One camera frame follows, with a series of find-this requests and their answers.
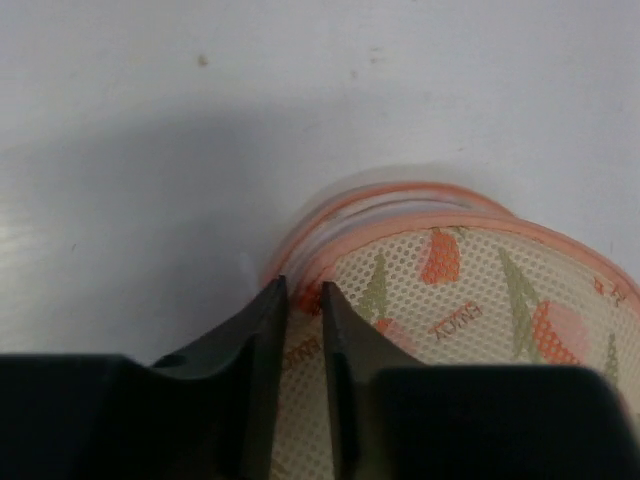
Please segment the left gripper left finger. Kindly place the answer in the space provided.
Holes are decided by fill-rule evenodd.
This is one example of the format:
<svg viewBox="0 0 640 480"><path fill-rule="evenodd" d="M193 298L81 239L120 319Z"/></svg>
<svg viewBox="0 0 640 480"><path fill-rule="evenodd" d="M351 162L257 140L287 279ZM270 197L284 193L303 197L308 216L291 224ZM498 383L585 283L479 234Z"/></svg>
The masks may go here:
<svg viewBox="0 0 640 480"><path fill-rule="evenodd" d="M284 278L144 366L117 354L1 358L5 479L265 479L271 470Z"/></svg>

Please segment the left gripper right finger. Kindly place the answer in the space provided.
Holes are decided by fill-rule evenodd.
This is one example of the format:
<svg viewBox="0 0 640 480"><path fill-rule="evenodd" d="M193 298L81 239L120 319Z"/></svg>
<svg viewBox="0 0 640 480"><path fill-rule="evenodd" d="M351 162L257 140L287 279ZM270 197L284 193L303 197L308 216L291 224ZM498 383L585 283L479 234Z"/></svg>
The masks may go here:
<svg viewBox="0 0 640 480"><path fill-rule="evenodd" d="M635 479L619 396L567 366L429 366L321 294L338 479Z"/></svg>

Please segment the peach mesh laundry bag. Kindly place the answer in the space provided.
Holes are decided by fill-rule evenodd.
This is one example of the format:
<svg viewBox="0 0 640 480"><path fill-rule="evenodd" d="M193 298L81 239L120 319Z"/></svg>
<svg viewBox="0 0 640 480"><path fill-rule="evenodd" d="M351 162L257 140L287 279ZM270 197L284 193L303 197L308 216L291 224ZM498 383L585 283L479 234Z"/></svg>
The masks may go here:
<svg viewBox="0 0 640 480"><path fill-rule="evenodd" d="M274 479L333 477L320 292L332 281L428 364L566 364L601 373L639 416L639 287L577 240L450 184L354 188L304 218L267 278L289 290Z"/></svg>

